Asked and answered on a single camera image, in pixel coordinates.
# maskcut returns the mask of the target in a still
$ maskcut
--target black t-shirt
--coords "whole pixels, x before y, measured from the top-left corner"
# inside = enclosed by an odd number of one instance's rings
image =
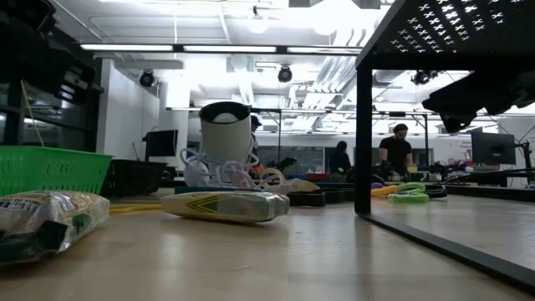
[[[255,156],[258,156],[258,141],[257,141],[257,137],[252,132],[251,132],[251,137],[252,137],[252,153]]]
[[[329,171],[331,174],[339,173],[340,175],[345,175],[350,167],[349,156],[345,152],[334,153],[329,158]]]
[[[405,159],[407,154],[412,153],[410,143],[403,140],[396,140],[394,137],[384,138],[379,145],[379,148],[388,151],[387,161],[392,163],[395,172],[400,175],[405,174]]]

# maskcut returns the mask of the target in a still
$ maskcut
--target glass wall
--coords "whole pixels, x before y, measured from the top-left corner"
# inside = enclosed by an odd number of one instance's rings
[[[278,163],[278,147],[259,146],[258,157],[262,158],[264,166],[275,166]],[[287,176],[303,176],[308,173],[324,173],[325,171],[323,147],[282,146],[280,157],[281,161],[287,158],[296,160],[294,164],[283,170]]]
[[[99,94],[60,99],[21,83],[0,85],[2,145],[44,145],[95,151]]]

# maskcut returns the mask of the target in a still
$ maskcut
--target perforated metal shelf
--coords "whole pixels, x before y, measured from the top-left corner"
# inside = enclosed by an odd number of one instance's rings
[[[397,0],[357,64],[372,59],[382,69],[409,64],[415,69],[454,64],[459,69],[456,59],[467,64],[504,64],[503,59],[510,59],[520,64],[533,56],[534,0]]]

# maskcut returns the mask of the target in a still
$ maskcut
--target red object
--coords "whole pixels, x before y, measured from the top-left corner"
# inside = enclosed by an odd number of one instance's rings
[[[322,180],[328,180],[329,175],[328,174],[306,174],[305,179],[307,181],[322,181]]]

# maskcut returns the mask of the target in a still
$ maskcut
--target white cylinder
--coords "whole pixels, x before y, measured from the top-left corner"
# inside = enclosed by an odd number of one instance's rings
[[[252,149],[250,108],[225,101],[210,104],[199,112],[202,148],[213,161],[246,164]]]

